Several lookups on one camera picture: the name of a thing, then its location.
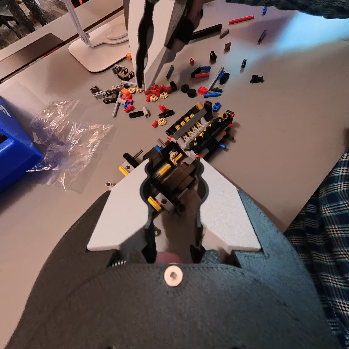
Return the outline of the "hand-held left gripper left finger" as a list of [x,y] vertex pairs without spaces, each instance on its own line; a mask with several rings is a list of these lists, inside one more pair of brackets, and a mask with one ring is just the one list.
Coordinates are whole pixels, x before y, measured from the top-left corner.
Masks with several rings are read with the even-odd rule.
[[88,251],[143,250],[147,246],[154,208],[149,203],[153,162],[144,160],[113,187],[94,231]]

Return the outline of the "blue plastic bin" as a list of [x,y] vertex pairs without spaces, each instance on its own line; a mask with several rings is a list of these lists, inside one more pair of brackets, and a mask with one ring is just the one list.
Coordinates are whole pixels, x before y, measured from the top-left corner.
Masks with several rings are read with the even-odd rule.
[[0,192],[42,161],[40,152],[17,118],[0,98]]

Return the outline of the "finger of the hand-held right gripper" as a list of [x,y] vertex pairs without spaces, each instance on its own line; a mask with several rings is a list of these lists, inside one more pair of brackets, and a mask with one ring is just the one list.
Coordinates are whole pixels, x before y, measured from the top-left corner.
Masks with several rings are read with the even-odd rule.
[[137,86],[147,88],[145,69],[152,40],[154,5],[147,0],[124,0],[123,7]]
[[155,82],[172,44],[188,1],[145,1],[142,17],[142,82],[147,90]]

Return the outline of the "partly built lego model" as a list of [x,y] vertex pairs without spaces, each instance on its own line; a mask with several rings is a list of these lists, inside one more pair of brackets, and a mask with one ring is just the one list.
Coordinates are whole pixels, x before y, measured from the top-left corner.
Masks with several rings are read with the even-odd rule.
[[158,139],[141,158],[142,151],[134,156],[123,154],[124,163],[119,170],[124,176],[144,160],[152,160],[152,192],[148,201],[156,215],[167,211],[181,216],[186,210],[182,198],[196,180],[196,159],[207,159],[216,149],[225,149],[226,139],[234,140],[230,130],[235,113],[228,109],[217,114],[219,110],[213,112],[213,105],[209,101],[198,102],[166,130],[166,142]]

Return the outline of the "pile of lego pieces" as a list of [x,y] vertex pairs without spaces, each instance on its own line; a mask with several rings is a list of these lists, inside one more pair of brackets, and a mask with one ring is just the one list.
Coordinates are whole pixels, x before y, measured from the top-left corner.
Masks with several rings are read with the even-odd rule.
[[[238,18],[238,19],[234,19],[234,20],[231,20],[229,22],[229,25],[233,25],[233,24],[237,24],[237,23],[240,23],[240,22],[244,22],[244,21],[247,21],[247,20],[252,20],[254,19],[254,16],[251,15],[251,16],[247,16],[247,17],[243,17],[243,18]],[[217,24],[217,25],[214,25],[214,26],[210,26],[210,27],[207,27],[207,28],[204,28],[202,30],[197,30],[197,31],[194,31],[191,36],[190,36],[190,40],[199,40],[199,39],[202,39],[203,37],[206,37],[206,36],[211,36],[213,34],[216,34],[216,33],[220,33],[220,38],[223,38],[224,36],[226,36],[229,32],[229,30],[225,30],[224,32],[221,33],[221,29],[222,29],[222,24]],[[224,51],[225,52],[228,52],[230,50],[230,45],[231,43],[228,42],[225,44],[225,48],[224,48]],[[211,51],[210,52],[210,57],[209,57],[209,60],[210,60],[210,63],[213,64],[216,62],[216,59],[217,59],[217,55],[214,51]],[[240,72],[243,72],[244,69],[246,68],[246,62],[247,62],[247,59],[244,59],[243,62],[242,62],[242,65],[241,65],[241,70]],[[173,64],[171,65],[168,73],[167,73],[167,76],[166,76],[166,79],[169,81],[172,77],[172,73],[173,73],[173,70],[174,70],[174,66]],[[191,73],[190,75],[190,78],[192,79],[200,79],[202,77],[206,77],[206,76],[209,76],[210,75],[210,70],[211,70],[211,66],[199,66],[197,68],[195,68],[194,72]],[[142,88],[140,87],[137,87],[137,83],[135,82],[135,85],[132,85],[131,84],[131,78],[133,78],[134,76],[134,73],[133,72],[128,72],[128,70],[126,68],[123,68],[123,67],[115,67],[115,69],[113,68],[113,71],[114,73],[116,71],[118,71],[119,73],[125,73],[126,75],[124,76],[124,78],[120,77],[120,79],[124,79],[126,81],[126,83],[124,82],[124,85],[121,83],[117,86],[114,86],[112,89],[110,90],[100,90],[98,88],[98,86],[94,85],[90,88],[90,91],[91,93],[93,94],[94,98],[96,99],[101,99],[101,98],[104,98],[104,103],[117,103],[117,94],[119,93],[119,97],[121,97],[120,101],[123,102],[123,103],[126,103],[124,105],[124,109],[125,109],[125,112],[129,112],[131,110],[133,110],[133,100],[132,97],[131,97],[131,94],[135,94],[135,93],[141,93],[142,92]],[[218,74],[218,81],[220,82],[220,84],[225,84],[226,81],[228,80],[228,77],[229,77],[229,74],[228,72],[224,72],[224,68],[222,68],[222,72],[220,72]],[[256,75],[253,75],[252,78],[251,78],[251,83],[255,83],[255,82],[258,82],[258,81],[263,81],[263,77],[257,77]],[[147,95],[147,102],[149,101],[157,101],[159,98],[161,99],[164,99],[164,98],[167,98],[168,97],[168,94],[170,94],[171,92],[175,92],[177,90],[177,85],[175,84],[174,81],[170,81],[170,86],[167,87],[167,86],[163,86],[163,85],[156,85],[156,84],[152,84],[149,89],[145,89],[144,91],[144,94]],[[183,93],[187,93],[188,96],[190,98],[192,97],[195,97],[196,96],[196,92],[195,92],[195,89],[190,89],[190,87],[188,85],[183,85],[181,87],[181,90]],[[201,95],[204,95],[204,94],[208,94],[207,92],[207,88],[199,88],[199,91],[198,91],[198,94],[201,94]],[[219,88],[215,88],[214,86],[213,87],[210,87],[209,90],[214,94],[220,94],[221,92],[221,89]],[[130,118],[133,118],[133,117],[138,117],[140,115],[145,115],[146,114],[146,111],[142,111],[142,112],[139,112],[138,114],[137,113],[131,113],[129,115]]]

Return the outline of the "clear plastic bag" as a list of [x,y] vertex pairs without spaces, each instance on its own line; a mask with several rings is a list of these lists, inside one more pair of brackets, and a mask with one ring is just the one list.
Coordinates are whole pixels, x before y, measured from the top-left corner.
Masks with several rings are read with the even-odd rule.
[[29,123],[33,142],[37,145],[46,144],[55,131],[63,125],[78,103],[77,99],[62,102],[53,101],[35,114]]
[[48,137],[33,132],[43,159],[27,171],[29,179],[82,193],[111,143],[115,125],[67,121]]

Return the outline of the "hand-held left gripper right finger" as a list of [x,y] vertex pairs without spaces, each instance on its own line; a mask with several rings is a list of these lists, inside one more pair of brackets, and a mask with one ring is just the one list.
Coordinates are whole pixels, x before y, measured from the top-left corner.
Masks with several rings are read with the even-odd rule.
[[199,246],[219,253],[259,252],[259,239],[237,188],[204,159],[196,161]]

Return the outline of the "person's right hand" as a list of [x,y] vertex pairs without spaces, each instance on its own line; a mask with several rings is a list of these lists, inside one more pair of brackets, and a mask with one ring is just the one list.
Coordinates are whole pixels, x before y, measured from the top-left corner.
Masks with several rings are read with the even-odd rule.
[[193,0],[189,1],[185,14],[178,23],[174,37],[170,40],[168,48],[174,52],[179,52],[190,41],[191,35],[200,24],[203,17],[203,6],[212,0]]

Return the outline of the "person's plaid shirt torso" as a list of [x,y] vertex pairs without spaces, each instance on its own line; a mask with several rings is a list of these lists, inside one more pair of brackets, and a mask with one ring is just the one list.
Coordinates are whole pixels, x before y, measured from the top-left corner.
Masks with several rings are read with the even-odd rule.
[[348,349],[348,148],[284,234],[311,275],[332,332]]

